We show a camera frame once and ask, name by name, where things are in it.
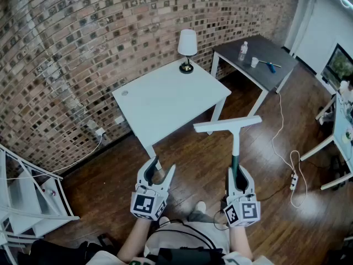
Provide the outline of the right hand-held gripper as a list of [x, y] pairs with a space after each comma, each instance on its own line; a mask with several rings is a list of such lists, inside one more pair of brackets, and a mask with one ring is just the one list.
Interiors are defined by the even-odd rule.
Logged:
[[[236, 197], [236, 189], [242, 193], [250, 193]], [[255, 193], [251, 193], [253, 189], [253, 178], [243, 166], [238, 165], [236, 181], [232, 168], [228, 168], [227, 194], [233, 196], [227, 197], [224, 213], [229, 227], [247, 227], [260, 220], [260, 202], [257, 201]]]

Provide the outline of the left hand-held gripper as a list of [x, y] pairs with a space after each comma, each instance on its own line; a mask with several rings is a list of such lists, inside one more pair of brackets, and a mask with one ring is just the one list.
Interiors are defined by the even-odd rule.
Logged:
[[[130, 212], [137, 218], [159, 220], [167, 206], [168, 192], [157, 192], [151, 188], [153, 176], [157, 171], [158, 156], [150, 158], [137, 173], [136, 191], [132, 192]], [[170, 188], [174, 177], [176, 164], [173, 164], [165, 175], [161, 190]]]

